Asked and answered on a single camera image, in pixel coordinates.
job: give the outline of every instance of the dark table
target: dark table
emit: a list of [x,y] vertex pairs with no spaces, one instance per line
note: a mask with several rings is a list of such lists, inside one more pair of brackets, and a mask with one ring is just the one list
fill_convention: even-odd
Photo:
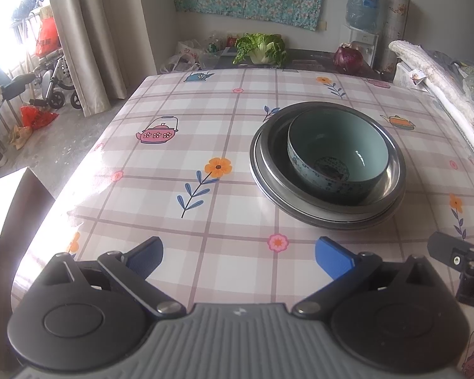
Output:
[[[288,61],[285,69],[299,69],[305,71],[319,71],[323,73],[345,74],[341,69],[334,65],[334,53],[325,51],[301,50],[297,48],[287,48]],[[225,50],[221,55],[215,69],[228,68],[272,68],[269,64],[256,65],[246,57],[239,64],[234,64],[234,58],[237,55],[235,48]],[[362,69],[356,74],[357,77],[371,78],[380,80],[379,74],[374,71],[367,63],[363,63]]]

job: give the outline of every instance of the red plastic bag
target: red plastic bag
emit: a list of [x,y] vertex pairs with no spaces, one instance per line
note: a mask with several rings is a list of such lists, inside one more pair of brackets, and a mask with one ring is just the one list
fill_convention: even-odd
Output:
[[34,131],[49,125],[58,116],[56,112],[39,111],[32,106],[23,106],[20,108],[20,111],[23,125],[25,127],[32,127]]
[[44,18],[40,25],[39,39],[37,41],[37,47],[35,48],[35,55],[39,58],[45,57],[50,52],[58,50],[61,46],[54,18]]

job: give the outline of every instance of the water bottle label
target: water bottle label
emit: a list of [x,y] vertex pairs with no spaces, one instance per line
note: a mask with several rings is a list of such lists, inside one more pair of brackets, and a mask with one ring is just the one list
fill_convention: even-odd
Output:
[[378,8],[377,0],[363,0],[363,5],[368,8]]

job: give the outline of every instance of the light green bowl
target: light green bowl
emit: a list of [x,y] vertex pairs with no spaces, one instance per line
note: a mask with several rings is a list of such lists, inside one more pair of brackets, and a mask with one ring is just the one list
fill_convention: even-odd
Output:
[[370,123],[321,106],[296,117],[288,129],[288,157],[301,180],[327,201],[364,199],[388,167],[388,148]]

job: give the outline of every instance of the screw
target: screw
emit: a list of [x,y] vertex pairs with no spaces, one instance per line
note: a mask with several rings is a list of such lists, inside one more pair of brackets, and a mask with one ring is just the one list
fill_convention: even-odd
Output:
[[320,310],[319,305],[316,302],[311,301],[301,302],[296,306],[296,308],[298,313],[306,315],[316,313]]
[[164,315],[170,315],[171,313],[176,313],[181,310],[181,304],[175,301],[166,301],[160,303],[156,310]]

